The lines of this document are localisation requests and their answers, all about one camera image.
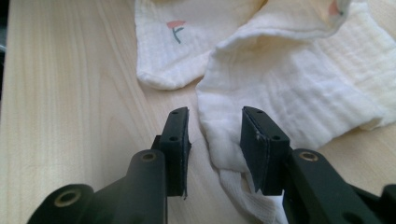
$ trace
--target crumpled white fabric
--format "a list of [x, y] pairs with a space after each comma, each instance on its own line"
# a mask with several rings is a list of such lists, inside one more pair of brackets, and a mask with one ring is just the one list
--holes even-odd
[[352, 3], [347, 17], [348, 1], [337, 1], [343, 13], [326, 18], [302, 2], [269, 1], [217, 44], [196, 88], [222, 185], [264, 223], [285, 220], [279, 203], [240, 187], [248, 170], [239, 147], [244, 105], [265, 111], [293, 148], [317, 149], [350, 129], [396, 120], [396, 45], [367, 4]]
[[263, 4], [137, 0], [137, 77], [173, 90], [205, 73], [199, 115], [222, 186], [262, 222], [286, 223], [281, 197], [241, 187], [243, 175], [251, 185], [239, 147], [243, 106], [265, 111], [293, 148], [387, 125], [396, 120], [396, 45], [365, 1]]

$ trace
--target wooden table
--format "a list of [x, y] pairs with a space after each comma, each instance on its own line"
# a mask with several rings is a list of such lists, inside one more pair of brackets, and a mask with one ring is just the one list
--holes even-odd
[[[257, 222], [229, 199], [210, 163], [197, 117], [199, 80], [178, 91], [136, 80], [134, 1], [13, 0], [7, 41], [0, 223], [25, 223], [66, 184], [100, 189], [122, 177], [182, 106], [191, 112], [190, 194], [169, 200], [169, 223]], [[346, 181], [379, 194], [396, 182], [395, 136], [396, 125], [354, 130], [320, 151]]]

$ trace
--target white cloth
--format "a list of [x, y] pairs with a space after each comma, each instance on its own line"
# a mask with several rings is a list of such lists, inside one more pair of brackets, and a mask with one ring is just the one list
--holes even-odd
[[[236, 6], [249, 4], [239, 16]], [[211, 160], [229, 195], [264, 223], [286, 219], [281, 198], [241, 187], [244, 105], [270, 115], [294, 148], [316, 149], [355, 127], [396, 120], [395, 42], [365, 2], [350, 12], [349, 4], [270, 0], [257, 11], [262, 2], [136, 1], [137, 77], [172, 90], [205, 71], [196, 90]]]

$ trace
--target cloth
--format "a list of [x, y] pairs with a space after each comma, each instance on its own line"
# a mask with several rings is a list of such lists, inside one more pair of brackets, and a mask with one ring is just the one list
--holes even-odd
[[[199, 115], [222, 186], [262, 222], [286, 223], [281, 197], [241, 187], [243, 176], [251, 186], [239, 147], [243, 106], [265, 111], [293, 148], [317, 149], [350, 129], [387, 125], [396, 120], [395, 41], [364, 1], [193, 2], [136, 1], [137, 77], [172, 90], [205, 71]], [[248, 4], [254, 7], [237, 16], [235, 6]]]

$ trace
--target wooden surface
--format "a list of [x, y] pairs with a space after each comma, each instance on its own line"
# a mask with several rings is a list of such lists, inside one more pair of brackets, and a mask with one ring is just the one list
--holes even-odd
[[[195, 81], [155, 91], [135, 78], [134, 2], [12, 0], [0, 133], [0, 223], [25, 223], [55, 189], [100, 189], [188, 106], [189, 198], [169, 223], [255, 223], [219, 184], [197, 118]], [[379, 194], [396, 182], [396, 125], [351, 131], [320, 151], [346, 181]]]

